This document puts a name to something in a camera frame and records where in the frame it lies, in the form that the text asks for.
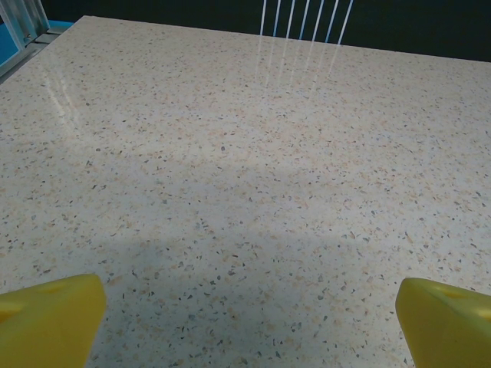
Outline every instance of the table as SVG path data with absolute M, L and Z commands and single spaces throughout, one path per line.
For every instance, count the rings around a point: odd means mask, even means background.
M 490 294 L 491 64 L 84 17 L 0 86 L 0 292 L 98 274 L 88 367 L 411 366 Z

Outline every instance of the dark wall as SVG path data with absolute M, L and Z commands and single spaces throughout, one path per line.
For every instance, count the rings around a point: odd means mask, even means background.
M 82 15 L 258 34 L 262 0 L 43 0 L 48 17 Z M 291 38 L 297 38 L 306 0 L 297 0 Z M 311 0 L 304 39 L 311 39 L 321 0 Z M 268 0 L 265 34 L 272 35 L 277 0 Z M 282 0 L 278 36 L 285 37 L 292 0 Z M 341 32 L 349 0 L 339 0 L 330 42 Z M 316 41 L 324 41 L 334 0 L 325 0 Z M 343 44 L 491 61 L 491 2 L 484 0 L 354 0 Z

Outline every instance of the terrazzo surface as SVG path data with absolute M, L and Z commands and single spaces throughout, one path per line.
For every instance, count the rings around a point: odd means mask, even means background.
M 87 367 L 412 366 L 491 294 L 491 64 L 82 18 L 0 86 L 0 292 L 96 273 Z

